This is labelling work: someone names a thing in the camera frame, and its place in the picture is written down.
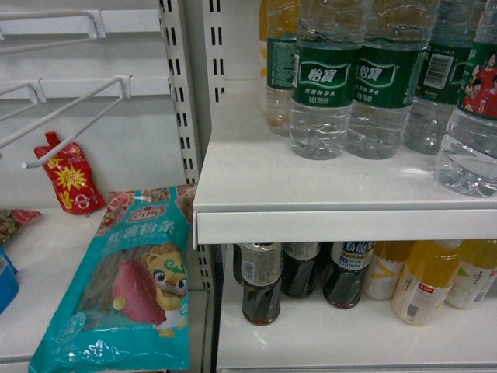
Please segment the white wire peg hook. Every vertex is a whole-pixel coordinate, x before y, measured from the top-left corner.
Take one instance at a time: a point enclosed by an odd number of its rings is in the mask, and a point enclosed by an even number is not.
[[[46,119],[43,123],[48,122],[49,120],[55,118],[60,113],[63,113],[64,111],[71,109],[72,107],[78,105],[79,103],[82,103],[83,101],[86,101],[87,99],[92,98],[93,96],[97,95],[98,93],[102,92],[104,89],[107,89],[114,84],[119,84],[119,88],[120,88],[119,97],[116,101],[114,101],[113,103],[111,103],[110,105],[105,107],[102,111],[100,111],[98,114],[96,114],[86,125],[81,127],[73,135],[71,135],[68,138],[66,138],[65,140],[61,141],[61,143],[59,145],[57,145],[55,148],[50,150],[46,155],[44,155],[40,159],[33,161],[33,162],[23,162],[23,163],[21,163],[21,167],[23,169],[35,169],[37,167],[41,167],[43,164],[48,162],[52,157],[54,157],[58,152],[60,152],[66,146],[71,144],[80,134],[82,134],[88,128],[90,128],[97,120],[99,120],[101,117],[103,117],[109,111],[111,111],[111,109],[114,108],[118,103],[120,103],[124,99],[130,98],[130,76],[116,75],[116,78],[114,78],[110,82],[106,83],[105,85],[102,85],[98,89],[95,89],[94,91],[90,92],[88,95],[80,97],[79,99],[74,100],[73,102],[69,103],[68,105],[63,106],[59,110],[56,110],[53,113],[47,115],[45,118],[48,118],[48,117],[49,118]]]

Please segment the yellow drink bottle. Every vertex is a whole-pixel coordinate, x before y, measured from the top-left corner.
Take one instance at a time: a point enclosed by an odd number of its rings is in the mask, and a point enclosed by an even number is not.
[[[363,283],[363,292],[373,299],[389,299],[394,294],[415,241],[376,242]]]
[[[497,278],[497,239],[465,240],[459,252],[461,267],[445,302],[459,309],[475,309]]]
[[[460,240],[418,241],[412,247],[392,298],[397,316],[426,325],[447,296],[461,264]]]

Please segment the bottle cap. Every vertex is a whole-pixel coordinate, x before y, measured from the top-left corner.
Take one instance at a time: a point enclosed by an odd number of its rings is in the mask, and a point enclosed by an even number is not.
[[[440,239],[436,240],[435,243],[440,245],[446,249],[457,249],[461,243],[463,243],[462,239]]]

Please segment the dark tea bottle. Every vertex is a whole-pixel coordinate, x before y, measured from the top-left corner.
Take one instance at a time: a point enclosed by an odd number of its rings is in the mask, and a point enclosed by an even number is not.
[[[284,243],[281,291],[291,298],[305,298],[315,287],[319,242]]]
[[[243,284],[242,277],[242,248],[236,243],[233,244],[233,277],[236,282]]]
[[[351,309],[360,300],[374,241],[335,242],[323,294],[338,309]]]
[[[242,246],[242,311],[257,326],[270,324],[280,314],[282,254],[279,243]]]

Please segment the lower shelf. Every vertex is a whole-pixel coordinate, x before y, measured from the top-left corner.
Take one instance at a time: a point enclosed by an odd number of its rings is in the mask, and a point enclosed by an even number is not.
[[[278,319],[253,326],[242,314],[242,286],[228,246],[217,370],[497,372],[497,286],[479,309],[443,304],[428,326],[403,323],[390,301],[364,295],[348,310],[330,306],[320,287],[306,299],[282,295]]]

